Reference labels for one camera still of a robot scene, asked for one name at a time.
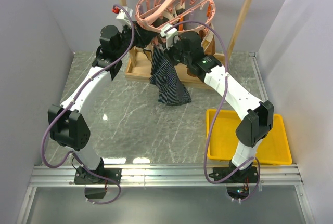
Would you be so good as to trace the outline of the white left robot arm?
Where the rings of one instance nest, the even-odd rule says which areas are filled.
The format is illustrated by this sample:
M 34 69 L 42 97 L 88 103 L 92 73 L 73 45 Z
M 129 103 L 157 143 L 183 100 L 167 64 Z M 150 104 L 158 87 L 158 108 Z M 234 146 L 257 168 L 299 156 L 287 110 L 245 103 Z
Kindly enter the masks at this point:
M 76 168 L 79 184 L 100 184 L 107 177 L 103 159 L 89 143 L 91 131 L 87 114 L 90 107 L 120 71 L 120 57 L 133 47 L 145 48 L 157 35 L 157 32 L 145 30 L 137 23 L 133 29 L 126 25 L 121 31 L 114 25 L 103 27 L 88 75 L 68 99 L 49 108 L 50 138 L 65 147 L 79 162 Z

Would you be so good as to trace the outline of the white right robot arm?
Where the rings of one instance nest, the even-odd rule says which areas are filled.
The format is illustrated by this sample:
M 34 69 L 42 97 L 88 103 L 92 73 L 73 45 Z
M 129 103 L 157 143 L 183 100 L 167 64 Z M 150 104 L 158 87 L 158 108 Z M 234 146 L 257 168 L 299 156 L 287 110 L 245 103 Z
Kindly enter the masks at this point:
M 241 120 L 235 131 L 238 145 L 229 162 L 229 171 L 216 183 L 224 183 L 228 179 L 243 181 L 256 160 L 258 147 L 273 127 L 273 104 L 249 93 L 229 74 L 227 64 L 222 64 L 213 55 L 206 55 L 197 32 L 179 34 L 172 28 L 162 30 L 160 35 L 165 41 L 164 53 L 172 64 L 185 65 L 192 75 L 219 93 L 222 101 L 238 114 Z

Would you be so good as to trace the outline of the navy striped underwear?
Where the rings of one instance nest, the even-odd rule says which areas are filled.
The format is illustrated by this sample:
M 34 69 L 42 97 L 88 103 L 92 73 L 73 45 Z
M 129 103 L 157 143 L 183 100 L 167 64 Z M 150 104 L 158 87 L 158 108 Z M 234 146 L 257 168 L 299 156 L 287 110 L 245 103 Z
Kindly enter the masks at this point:
M 158 101 L 168 106 L 191 103 L 191 97 L 177 76 L 177 72 L 161 48 L 154 46 L 152 54 L 150 84 L 159 89 Z

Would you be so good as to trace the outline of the pink round clip hanger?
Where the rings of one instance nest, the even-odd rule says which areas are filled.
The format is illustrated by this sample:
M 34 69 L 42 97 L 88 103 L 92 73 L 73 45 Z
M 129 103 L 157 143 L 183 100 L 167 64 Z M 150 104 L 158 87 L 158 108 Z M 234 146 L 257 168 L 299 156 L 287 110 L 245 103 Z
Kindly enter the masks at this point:
M 206 11 L 204 19 L 210 25 L 216 14 L 214 0 L 139 0 L 135 18 L 142 28 L 160 32 L 167 24 L 190 20 L 195 11 Z

